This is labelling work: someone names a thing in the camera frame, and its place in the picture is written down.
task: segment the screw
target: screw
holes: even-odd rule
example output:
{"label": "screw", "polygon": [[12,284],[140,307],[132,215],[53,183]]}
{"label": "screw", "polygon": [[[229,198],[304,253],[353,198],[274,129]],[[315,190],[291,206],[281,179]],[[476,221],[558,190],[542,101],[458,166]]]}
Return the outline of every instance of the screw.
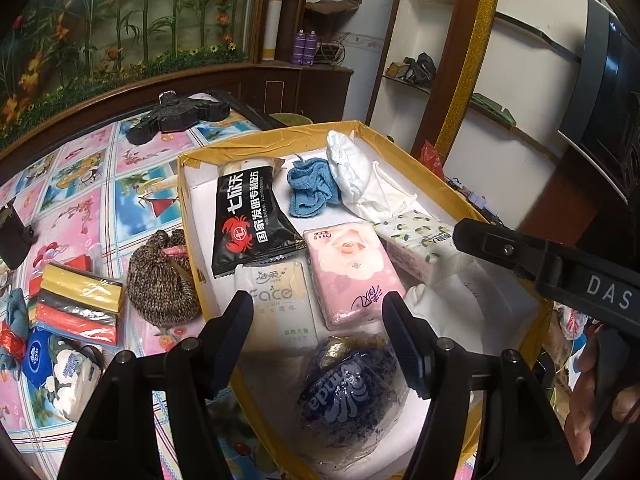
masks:
{"label": "screw", "polygon": [[118,352],[116,354],[116,362],[123,365],[128,360],[130,360],[134,356],[131,350],[123,350],[122,352]]}
{"label": "screw", "polygon": [[453,347],[456,344],[453,342],[453,339],[449,339],[448,337],[439,337],[436,339],[436,345],[448,352],[449,350],[453,350]]}
{"label": "screw", "polygon": [[183,342],[180,343],[183,350],[195,350],[198,346],[200,346],[200,340],[197,337],[188,337]]}
{"label": "screw", "polygon": [[508,348],[504,351],[504,356],[512,363],[517,363],[520,360],[520,356],[513,348]]}

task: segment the red crab logo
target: red crab logo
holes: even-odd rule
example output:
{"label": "red crab logo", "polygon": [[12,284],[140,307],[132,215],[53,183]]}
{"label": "red crab logo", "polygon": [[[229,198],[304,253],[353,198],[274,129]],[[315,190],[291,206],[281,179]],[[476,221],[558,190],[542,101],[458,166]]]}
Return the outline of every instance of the red crab logo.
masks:
{"label": "red crab logo", "polygon": [[232,216],[222,225],[222,232],[231,234],[231,241],[226,244],[226,248],[232,253],[244,253],[251,249],[251,240],[254,238],[247,232],[249,222],[246,216]]}

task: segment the wall mural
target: wall mural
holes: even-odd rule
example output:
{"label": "wall mural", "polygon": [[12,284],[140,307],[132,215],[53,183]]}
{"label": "wall mural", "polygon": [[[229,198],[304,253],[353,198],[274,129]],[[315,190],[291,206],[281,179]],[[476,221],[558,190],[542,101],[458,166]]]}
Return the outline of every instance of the wall mural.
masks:
{"label": "wall mural", "polygon": [[0,149],[141,79],[244,60],[248,0],[31,0],[0,42]]}

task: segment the patterned tablecloth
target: patterned tablecloth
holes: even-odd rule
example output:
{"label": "patterned tablecloth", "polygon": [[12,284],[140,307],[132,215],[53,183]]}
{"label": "patterned tablecloth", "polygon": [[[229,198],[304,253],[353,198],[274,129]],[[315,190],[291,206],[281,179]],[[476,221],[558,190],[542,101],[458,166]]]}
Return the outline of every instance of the patterned tablecloth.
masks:
{"label": "patterned tablecloth", "polygon": [[[12,197],[25,224],[38,241],[14,272],[13,286],[28,290],[41,266],[88,254],[98,273],[126,275],[133,251],[157,229],[182,225],[177,200],[176,157],[211,142],[258,128],[232,112],[220,123],[201,123],[186,132],[156,135],[143,146],[127,142],[134,116],[72,140],[31,164],[0,187],[0,205]],[[46,251],[53,242],[54,250]],[[38,258],[38,252],[44,258]],[[0,319],[4,306],[0,303]],[[124,346],[143,356],[168,351],[178,341],[197,335],[199,318],[187,325],[159,330],[144,321],[130,304],[124,315]],[[220,443],[235,478],[284,479],[246,422],[232,391],[209,405]],[[164,395],[154,394],[158,447],[166,480],[179,479]],[[53,407],[44,388],[31,386],[24,375],[0,374],[0,421],[25,459],[46,479],[54,479],[75,424]],[[459,478],[470,478],[467,466]]]}

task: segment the wooden shelf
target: wooden shelf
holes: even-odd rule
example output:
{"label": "wooden shelf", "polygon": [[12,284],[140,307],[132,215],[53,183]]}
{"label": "wooden shelf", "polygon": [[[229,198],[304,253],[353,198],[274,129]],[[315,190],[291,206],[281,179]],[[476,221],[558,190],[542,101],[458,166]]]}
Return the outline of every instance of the wooden shelf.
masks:
{"label": "wooden shelf", "polygon": [[[382,77],[384,79],[389,79],[390,81],[394,81],[395,83],[407,86],[409,88],[413,88],[414,90],[423,92],[425,94],[430,94],[431,93],[431,90],[428,89],[428,88],[423,88],[421,86],[413,85],[411,83],[408,83],[407,81],[403,81],[402,79],[398,79],[396,77],[391,77],[391,76],[388,76],[386,74],[383,74]],[[552,163],[559,164],[560,158],[554,152],[552,152],[544,144],[538,142],[536,139],[531,137],[529,134],[526,134],[525,132],[523,132],[517,126],[514,126],[509,121],[503,119],[502,117],[498,116],[495,113],[492,113],[491,110],[488,110],[487,108],[485,108],[485,107],[483,107],[483,106],[481,106],[481,105],[479,105],[479,104],[477,104],[477,103],[475,103],[473,101],[469,101],[469,106],[468,107],[471,108],[472,110],[478,112],[479,114],[483,115],[484,117],[489,119],[492,123],[497,124],[503,130],[505,130],[508,133],[510,133],[513,137],[516,137],[517,139],[519,139],[522,142],[524,142],[527,146],[532,147],[532,149],[536,150],[541,155],[546,156],[546,158],[548,158]]]}
{"label": "wooden shelf", "polygon": [[[455,0],[422,0],[424,2],[431,2],[436,4],[447,4],[453,5]],[[537,38],[538,40],[542,40],[546,46],[548,46],[551,50],[553,50],[559,56],[569,60],[575,61],[576,63],[580,63],[582,59],[577,54],[571,52],[567,47],[562,46],[557,41],[552,40],[548,35],[546,35],[539,28],[534,27],[533,25],[529,25],[529,23],[523,22],[513,16],[509,16],[503,12],[495,11],[495,19],[499,20],[501,23],[509,25],[514,28],[517,32],[526,32],[530,36]]]}

